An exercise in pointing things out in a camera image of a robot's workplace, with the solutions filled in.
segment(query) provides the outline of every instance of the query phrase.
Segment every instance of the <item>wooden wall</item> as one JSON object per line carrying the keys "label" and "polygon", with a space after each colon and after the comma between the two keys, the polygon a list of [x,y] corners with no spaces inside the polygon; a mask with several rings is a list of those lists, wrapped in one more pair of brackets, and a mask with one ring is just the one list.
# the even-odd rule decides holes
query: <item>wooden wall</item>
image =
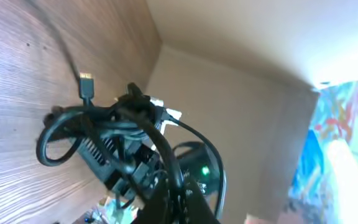
{"label": "wooden wall", "polygon": [[[144,0],[34,2],[62,33],[79,70],[93,74],[96,104],[113,103],[128,82],[145,89],[161,40]],[[81,103],[77,93],[37,11],[28,1],[0,0],[0,223],[71,223],[106,193],[78,155],[59,167],[44,167],[35,156],[43,116],[53,105]]]}

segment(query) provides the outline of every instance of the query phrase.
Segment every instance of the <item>usb connector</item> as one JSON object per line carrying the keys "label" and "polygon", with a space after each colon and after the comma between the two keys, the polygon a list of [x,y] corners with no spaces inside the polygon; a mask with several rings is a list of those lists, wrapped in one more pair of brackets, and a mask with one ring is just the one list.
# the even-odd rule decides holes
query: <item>usb connector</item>
{"label": "usb connector", "polygon": [[85,105],[90,105],[94,97],[93,78],[90,73],[80,73],[80,98]]}

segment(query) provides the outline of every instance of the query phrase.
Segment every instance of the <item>black power cord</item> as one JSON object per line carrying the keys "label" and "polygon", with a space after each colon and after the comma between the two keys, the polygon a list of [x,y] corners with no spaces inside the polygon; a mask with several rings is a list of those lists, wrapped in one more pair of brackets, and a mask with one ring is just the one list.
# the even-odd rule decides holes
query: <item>black power cord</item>
{"label": "black power cord", "polygon": [[200,138],[204,142],[204,144],[206,144],[206,146],[209,148],[209,150],[211,150],[211,152],[214,154],[214,157],[216,158],[216,162],[218,163],[218,169],[219,169],[219,189],[218,189],[218,201],[216,202],[216,206],[215,206],[215,217],[220,218],[222,211],[223,211],[224,197],[226,194],[226,173],[224,171],[223,161],[222,161],[221,156],[219,155],[218,150],[211,143],[211,141],[209,141],[205,136],[203,136],[201,133],[199,133],[192,127],[175,119],[172,116],[170,117],[170,121],[176,123],[177,125],[183,127],[184,129],[188,130],[189,132],[193,133],[195,136]]}
{"label": "black power cord", "polygon": [[75,65],[74,59],[68,49],[68,46],[66,42],[63,40],[62,35],[60,31],[55,27],[55,25],[51,22],[49,19],[47,13],[39,7],[37,3],[35,3],[34,0],[25,0],[25,3],[27,3],[34,11],[36,12],[34,16],[40,20],[42,23],[46,25],[46,27],[50,30],[51,35],[53,36],[53,39],[58,44],[67,64],[70,66],[70,69],[73,73],[74,79],[77,83],[80,82],[80,73],[78,72],[78,69]]}
{"label": "black power cord", "polygon": [[[183,176],[169,143],[155,128],[157,124],[151,122],[155,122],[155,106],[147,97],[131,95],[120,98],[118,104],[120,107],[113,105],[110,108],[101,108],[89,105],[65,109],[41,132],[36,150],[38,160],[45,166],[58,166],[74,154],[83,139],[89,138],[101,151],[106,163],[111,163],[124,175],[131,175],[135,169],[134,165],[110,155],[102,139],[122,137],[141,141],[148,136],[156,145],[167,167],[168,179],[173,189],[179,194],[183,188]],[[144,117],[144,112],[148,112],[147,118]],[[74,126],[67,124],[68,122],[79,123],[80,125],[75,129]],[[48,158],[48,142],[65,138],[76,138],[69,151],[59,159]]]}

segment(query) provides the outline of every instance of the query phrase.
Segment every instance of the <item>electronic device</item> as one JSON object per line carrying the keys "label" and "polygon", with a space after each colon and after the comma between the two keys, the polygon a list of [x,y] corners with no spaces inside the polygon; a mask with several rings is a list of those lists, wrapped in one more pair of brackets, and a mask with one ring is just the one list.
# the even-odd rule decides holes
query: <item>electronic device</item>
{"label": "electronic device", "polygon": [[[201,133],[175,119],[134,84],[109,107],[95,106],[93,77],[79,73],[68,47],[47,15],[34,2],[28,3],[41,15],[70,65],[83,100],[81,106],[53,107],[44,118],[44,130],[37,140],[36,154],[45,166],[59,166],[78,152],[95,176],[128,201],[135,196],[144,203],[132,223],[219,223],[226,190],[226,175],[218,150]],[[171,148],[158,130],[171,121],[200,138]],[[49,142],[69,139],[71,148],[58,159],[47,156]],[[143,141],[150,139],[157,149]],[[175,156],[174,150],[190,150]],[[214,214],[205,196],[218,191]]]}

